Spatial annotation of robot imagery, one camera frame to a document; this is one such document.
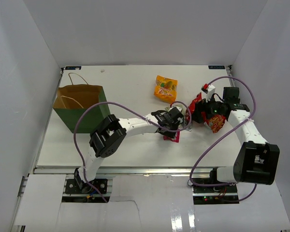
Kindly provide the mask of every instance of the orange snack package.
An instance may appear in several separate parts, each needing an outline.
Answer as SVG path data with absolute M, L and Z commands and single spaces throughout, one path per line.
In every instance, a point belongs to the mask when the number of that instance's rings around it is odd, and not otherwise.
M 154 95 L 167 103 L 176 100 L 177 80 L 157 76 Z

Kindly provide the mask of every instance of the white table surface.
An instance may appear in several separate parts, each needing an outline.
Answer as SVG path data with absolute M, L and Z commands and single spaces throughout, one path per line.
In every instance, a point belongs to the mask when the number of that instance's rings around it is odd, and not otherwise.
M 226 70 L 210 70 L 208 66 L 170 66 L 170 65 L 136 65 L 136 66 L 82 66 L 81 70 L 63 73 L 60 87 L 70 85 L 68 73 L 77 73 L 91 85 L 103 86 L 108 101 L 118 102 L 126 107 L 146 115 L 168 106 L 157 99 L 153 93 L 157 75 L 178 80 L 177 98 L 187 105 L 200 92 L 203 84 L 212 79 L 226 75 Z M 75 84 L 83 80 L 73 75 Z M 214 83 L 216 93 L 222 96 L 223 87 L 230 86 L 229 79 Z M 131 113 L 110 105 L 116 117 L 131 118 Z M 194 123 L 191 132 L 183 131 L 180 142 L 164 141 L 160 134 L 137 135 L 125 139 L 117 152 L 106 158 L 102 166 L 116 167 L 192 167 L 198 157 L 231 126 L 226 123 L 216 134 L 204 125 Z M 88 134 L 78 134 L 77 142 L 82 152 L 88 151 Z M 233 165 L 240 149 L 235 133 L 218 144 L 201 161 L 200 166 Z M 73 143 L 73 134 L 53 110 L 37 167 L 78 167 L 81 159 Z

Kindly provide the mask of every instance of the red snack bag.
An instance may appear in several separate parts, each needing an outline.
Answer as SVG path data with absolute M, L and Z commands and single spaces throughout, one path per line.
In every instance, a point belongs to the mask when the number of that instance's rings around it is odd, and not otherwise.
M 191 114 L 193 114 L 195 110 L 195 104 L 200 102 L 201 100 L 202 100 L 202 93 L 199 93 L 197 97 L 194 100 L 192 100 L 191 104 L 188 107 Z M 223 127 L 224 122 L 226 120 L 225 116 L 222 116 L 222 115 L 215 115 L 211 117 L 210 119 L 206 118 L 205 112 L 201 112 L 201 115 L 204 122 L 208 125 L 208 127 L 211 128 L 213 133 L 217 133 Z M 186 120 L 189 121 L 189 114 L 187 110 L 186 110 L 185 117 L 186 117 Z

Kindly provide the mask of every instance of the paper bag handle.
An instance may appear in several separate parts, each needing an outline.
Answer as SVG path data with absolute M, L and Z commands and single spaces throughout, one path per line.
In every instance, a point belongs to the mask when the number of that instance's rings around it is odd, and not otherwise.
M 75 100 L 75 99 L 73 99 L 73 98 L 70 98 L 70 97 L 67 97 L 67 96 L 60 96 L 60 98 L 61 98 L 61 101 L 62 101 L 62 103 L 63 103 L 63 105 L 64 105 L 64 108 L 67 108 L 67 107 L 66 107 L 66 105 L 64 104 L 64 101 L 62 100 L 62 98 L 72 99 L 73 101 L 75 101 L 77 104 L 79 104 L 79 105 L 83 108 L 83 106 L 81 105 L 81 103 L 79 103 L 77 100 Z
M 72 78 L 71 78 L 70 74 L 78 75 L 80 78 L 82 78 L 86 82 L 87 85 L 89 85 L 88 82 L 81 75 L 79 75 L 77 73 L 74 73 L 74 72 L 70 72 L 70 73 L 68 73 L 68 75 L 69 75 L 69 78 L 71 80 L 72 85 L 74 85 L 74 84 L 73 84 L 73 81 L 72 81 Z

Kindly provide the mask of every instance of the black bracket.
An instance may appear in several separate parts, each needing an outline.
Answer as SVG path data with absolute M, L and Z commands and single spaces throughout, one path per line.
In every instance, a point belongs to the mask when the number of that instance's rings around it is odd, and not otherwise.
M 96 187 L 102 194 L 107 193 L 107 179 L 94 179 L 90 183 Z M 92 193 L 94 189 L 91 189 L 89 185 L 80 189 L 75 179 L 68 179 L 66 184 L 66 189 L 64 193 L 66 194 L 85 194 Z
M 126 131 L 115 115 L 108 115 L 90 134 L 89 144 L 96 157 L 105 158 L 114 154 L 127 135 Z
M 233 168 L 237 182 L 271 185 L 274 182 L 279 159 L 279 148 L 274 144 L 244 142 Z M 256 162 L 256 156 L 263 162 Z
M 176 107 L 168 112 L 162 110 L 151 112 L 151 115 L 155 116 L 160 126 L 173 131 L 177 130 L 178 126 L 184 122 L 184 116 Z M 163 129 L 158 129 L 157 132 L 170 138 L 175 138 L 176 136 L 176 132 L 169 132 Z
M 215 181 L 211 177 L 210 178 L 193 178 L 193 181 L 199 184 L 220 183 L 218 181 Z M 233 193 L 234 195 L 224 196 L 224 195 L 219 194 L 223 190 L 225 190 L 226 193 Z M 215 187 L 215 190 L 213 187 L 193 186 L 193 192 L 200 194 L 200 196 L 193 197 L 194 205 L 197 205 L 197 204 L 239 204 L 236 185 Z

